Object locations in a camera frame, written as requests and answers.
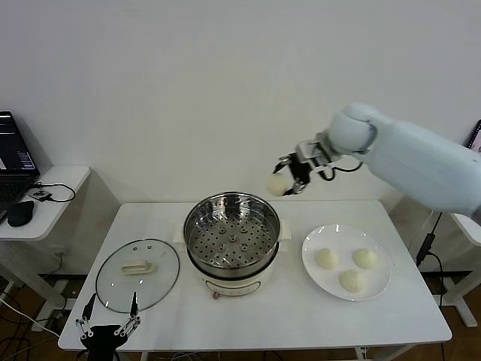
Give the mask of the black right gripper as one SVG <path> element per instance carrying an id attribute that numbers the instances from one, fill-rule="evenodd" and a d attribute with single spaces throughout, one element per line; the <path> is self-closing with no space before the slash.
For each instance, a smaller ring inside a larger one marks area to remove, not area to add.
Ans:
<path id="1" fill-rule="evenodd" d="M 290 153 L 286 156 L 281 156 L 279 162 L 274 167 L 274 172 L 280 172 L 286 166 L 292 174 L 294 180 L 293 185 L 288 188 L 283 196 L 293 196 L 303 193 L 304 189 L 310 183 L 310 174 L 314 167 L 309 162 L 302 162 L 298 158 L 297 153 Z"/>

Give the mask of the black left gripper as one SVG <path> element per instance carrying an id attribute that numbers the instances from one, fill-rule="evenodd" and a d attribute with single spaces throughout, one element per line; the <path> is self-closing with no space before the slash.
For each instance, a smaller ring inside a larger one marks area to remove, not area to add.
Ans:
<path id="1" fill-rule="evenodd" d="M 93 293 L 83 308 L 80 318 L 75 320 L 75 325 L 80 331 L 80 342 L 85 347 L 88 361 L 120 360 L 117 348 L 124 345 L 128 337 L 141 324 L 138 315 L 138 296 L 133 293 L 129 317 L 121 325 L 89 325 L 92 316 L 96 294 Z"/>

